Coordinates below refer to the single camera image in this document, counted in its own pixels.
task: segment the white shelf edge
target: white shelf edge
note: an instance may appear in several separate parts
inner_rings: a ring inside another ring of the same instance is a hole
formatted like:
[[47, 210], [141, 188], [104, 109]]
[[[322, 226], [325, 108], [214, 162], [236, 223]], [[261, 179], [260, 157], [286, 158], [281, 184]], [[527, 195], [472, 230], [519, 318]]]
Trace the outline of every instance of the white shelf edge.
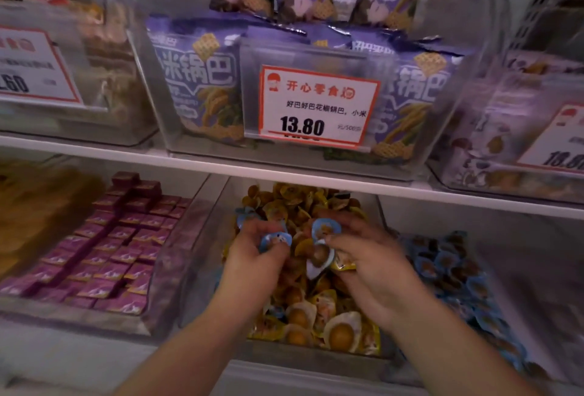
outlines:
[[168, 151], [164, 149], [164, 146], [160, 143], [159, 137], [153, 139], [151, 148], [135, 149], [54, 139], [41, 141], [34, 138], [5, 133], [0, 134], [0, 147], [45, 151], [84, 158], [163, 166], [198, 172], [216, 173], [218, 175], [240, 176], [243, 178], [329, 187], [339, 190], [378, 194], [381, 196], [396, 196], [407, 199], [433, 201], [461, 206], [490, 208], [493, 210], [512, 211], [516, 213], [584, 220], [584, 207], [561, 206], [442, 191], [434, 189], [427, 182], [392, 182], [389, 180], [363, 178], [354, 175], [344, 175], [341, 173], [311, 171], [287, 166], [255, 164], [251, 162], [233, 161], [208, 156], [182, 156], [179, 158], [171, 156]]

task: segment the forearm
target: forearm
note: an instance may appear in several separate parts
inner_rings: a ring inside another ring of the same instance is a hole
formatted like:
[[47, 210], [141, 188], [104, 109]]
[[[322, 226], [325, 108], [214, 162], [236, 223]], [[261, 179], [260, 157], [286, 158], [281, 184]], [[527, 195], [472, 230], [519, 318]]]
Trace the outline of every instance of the forearm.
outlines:
[[205, 396], [244, 337], [245, 327], [210, 307], [160, 347], [115, 396]]
[[405, 304], [390, 332], [434, 396], [538, 395], [493, 347], [429, 294]]

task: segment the price tag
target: price tag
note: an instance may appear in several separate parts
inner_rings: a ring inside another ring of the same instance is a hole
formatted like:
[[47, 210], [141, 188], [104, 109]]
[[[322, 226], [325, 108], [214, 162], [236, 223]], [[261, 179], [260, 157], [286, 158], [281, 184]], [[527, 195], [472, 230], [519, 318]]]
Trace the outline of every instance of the price tag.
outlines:
[[0, 26], [0, 99], [82, 103], [62, 56], [46, 32], [3, 26]]
[[259, 134], [269, 139], [357, 149], [380, 83], [262, 66]]
[[517, 164], [584, 175], [584, 104], [565, 104]]

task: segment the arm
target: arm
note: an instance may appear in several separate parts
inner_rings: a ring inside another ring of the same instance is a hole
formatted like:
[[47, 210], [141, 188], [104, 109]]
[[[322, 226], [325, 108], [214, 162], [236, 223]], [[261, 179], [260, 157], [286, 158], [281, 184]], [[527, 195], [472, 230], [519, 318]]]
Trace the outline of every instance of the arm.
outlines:
[[363, 312], [390, 333], [434, 396], [539, 393], [453, 311], [429, 293], [397, 241], [345, 213], [325, 211], [351, 234], [328, 243], [352, 255], [340, 277]]
[[257, 246], [263, 234], [280, 230], [279, 223], [244, 223], [207, 310], [150, 356], [115, 396], [205, 396], [211, 392], [276, 288], [290, 247], [278, 244], [260, 255]]

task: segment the hand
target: hand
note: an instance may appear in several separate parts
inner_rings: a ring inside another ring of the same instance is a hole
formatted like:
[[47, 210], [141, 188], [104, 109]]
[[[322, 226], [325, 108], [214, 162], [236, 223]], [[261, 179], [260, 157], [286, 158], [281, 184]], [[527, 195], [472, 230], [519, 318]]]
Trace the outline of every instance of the hand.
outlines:
[[260, 254], [258, 245], [264, 235], [281, 230], [280, 223], [245, 221], [231, 244], [219, 288], [209, 304], [209, 308], [219, 312], [218, 317], [243, 329], [266, 304], [290, 255], [290, 247], [281, 242]]
[[357, 270], [338, 274], [369, 319], [391, 332], [408, 305], [429, 296], [401, 246], [383, 229], [351, 213], [323, 210], [319, 217], [332, 218], [343, 226], [343, 234], [330, 235], [326, 242], [348, 253]]

